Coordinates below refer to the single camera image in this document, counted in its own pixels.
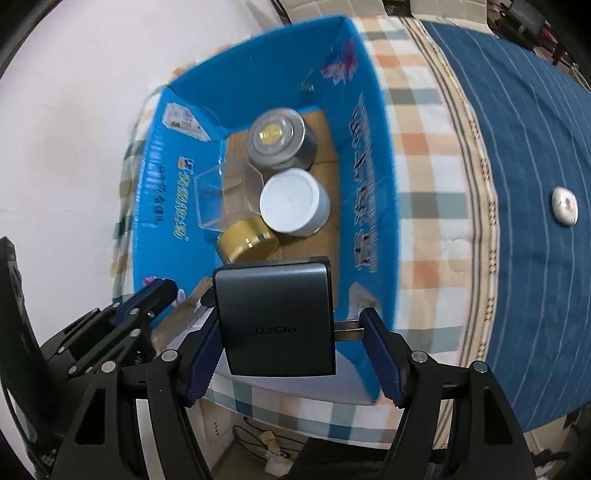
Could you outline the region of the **white power strip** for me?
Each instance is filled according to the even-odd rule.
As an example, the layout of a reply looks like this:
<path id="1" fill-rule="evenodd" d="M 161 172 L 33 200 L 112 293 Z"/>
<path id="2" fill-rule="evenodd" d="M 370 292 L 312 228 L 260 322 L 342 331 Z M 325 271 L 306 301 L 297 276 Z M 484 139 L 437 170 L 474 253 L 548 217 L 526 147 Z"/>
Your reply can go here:
<path id="1" fill-rule="evenodd" d="M 294 466 L 294 460 L 280 449 L 280 444 L 277 442 L 273 431 L 263 431 L 263 433 L 259 434 L 259 440 L 263 442 L 263 446 L 266 448 L 264 471 L 277 478 L 290 473 L 291 467 Z"/>

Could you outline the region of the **blue striped cloth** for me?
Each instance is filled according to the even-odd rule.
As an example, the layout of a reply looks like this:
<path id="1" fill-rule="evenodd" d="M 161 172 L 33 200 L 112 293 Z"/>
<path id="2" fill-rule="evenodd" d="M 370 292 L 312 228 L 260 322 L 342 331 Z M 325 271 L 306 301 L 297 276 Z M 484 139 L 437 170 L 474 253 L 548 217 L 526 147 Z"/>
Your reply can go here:
<path id="1" fill-rule="evenodd" d="M 590 95 L 549 62 L 428 23 L 475 110 L 497 192 L 498 300 L 487 363 L 524 430 L 590 399 Z M 560 224 L 556 187 L 578 201 Z"/>

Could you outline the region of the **black power adapter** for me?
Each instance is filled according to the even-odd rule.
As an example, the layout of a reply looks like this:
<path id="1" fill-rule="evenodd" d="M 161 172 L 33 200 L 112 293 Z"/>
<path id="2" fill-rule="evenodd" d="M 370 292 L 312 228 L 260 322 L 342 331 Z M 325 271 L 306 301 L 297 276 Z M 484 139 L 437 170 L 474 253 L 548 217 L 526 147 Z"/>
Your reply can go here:
<path id="1" fill-rule="evenodd" d="M 335 344 L 362 340 L 358 320 L 335 320 L 325 256 L 226 265 L 214 271 L 221 342 L 235 376 L 332 376 Z"/>

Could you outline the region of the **clear acrylic box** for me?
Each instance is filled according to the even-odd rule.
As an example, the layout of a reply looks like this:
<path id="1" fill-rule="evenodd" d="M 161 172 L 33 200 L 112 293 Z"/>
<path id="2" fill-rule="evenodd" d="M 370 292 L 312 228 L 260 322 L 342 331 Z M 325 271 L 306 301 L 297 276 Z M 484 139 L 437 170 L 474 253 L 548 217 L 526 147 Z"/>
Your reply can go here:
<path id="1" fill-rule="evenodd" d="M 194 178 L 198 226 L 223 232 L 238 222 L 259 215 L 263 174 L 246 160 L 218 163 Z"/>

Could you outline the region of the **small white earbud case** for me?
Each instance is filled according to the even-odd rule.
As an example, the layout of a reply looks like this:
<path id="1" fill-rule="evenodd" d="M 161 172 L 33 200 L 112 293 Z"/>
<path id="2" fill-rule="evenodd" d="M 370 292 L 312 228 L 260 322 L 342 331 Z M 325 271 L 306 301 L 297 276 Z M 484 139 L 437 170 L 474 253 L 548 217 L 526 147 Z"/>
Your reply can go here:
<path id="1" fill-rule="evenodd" d="M 571 190 L 556 187 L 552 192 L 551 204 L 553 215 L 560 224 L 572 227 L 578 222 L 578 201 Z"/>

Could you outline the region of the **blue cardboard box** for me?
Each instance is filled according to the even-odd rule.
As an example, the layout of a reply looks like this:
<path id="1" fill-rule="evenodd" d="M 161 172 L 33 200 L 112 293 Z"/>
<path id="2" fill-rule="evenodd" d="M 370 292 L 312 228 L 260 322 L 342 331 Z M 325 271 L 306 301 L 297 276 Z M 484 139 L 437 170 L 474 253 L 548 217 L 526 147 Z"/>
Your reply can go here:
<path id="1" fill-rule="evenodd" d="M 213 281 L 206 336 L 187 338 L 186 396 L 219 360 L 236 376 L 337 371 L 335 326 L 370 398 L 405 399 L 393 352 L 400 218 L 377 70 L 346 17 L 242 42 L 166 86 L 149 128 L 134 281 Z"/>

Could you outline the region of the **silver round tin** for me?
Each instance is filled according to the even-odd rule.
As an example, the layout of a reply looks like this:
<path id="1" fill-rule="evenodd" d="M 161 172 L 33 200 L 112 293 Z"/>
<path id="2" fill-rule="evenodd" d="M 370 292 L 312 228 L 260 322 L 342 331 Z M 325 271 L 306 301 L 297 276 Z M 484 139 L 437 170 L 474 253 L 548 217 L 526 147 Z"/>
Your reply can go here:
<path id="1" fill-rule="evenodd" d="M 249 162 L 259 171 L 308 170 L 317 158 L 318 139 L 300 113 L 277 108 L 254 120 L 245 147 Z"/>

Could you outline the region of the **plaid checkered cloth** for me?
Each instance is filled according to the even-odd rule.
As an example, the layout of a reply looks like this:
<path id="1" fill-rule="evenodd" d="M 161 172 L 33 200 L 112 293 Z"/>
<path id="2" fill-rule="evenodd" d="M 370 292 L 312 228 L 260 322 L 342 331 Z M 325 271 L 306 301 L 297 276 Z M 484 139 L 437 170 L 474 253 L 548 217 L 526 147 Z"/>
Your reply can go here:
<path id="1" fill-rule="evenodd" d="M 498 273 L 497 193 L 476 113 L 452 67 L 419 20 L 352 18 L 377 70 L 394 139 L 402 216 L 402 279 L 394 327 L 412 346 L 444 363 L 482 360 L 490 342 Z M 113 300 L 134 285 L 132 247 L 144 144 L 161 93 L 202 58 L 177 68 L 145 98 L 133 126 L 119 183 L 113 238 Z M 398 94 L 421 90 L 433 104 L 403 104 Z M 263 423 L 312 437 L 386 448 L 402 411 L 382 394 L 373 404 L 312 400 L 311 393 L 222 380 L 218 370 L 206 399 Z"/>

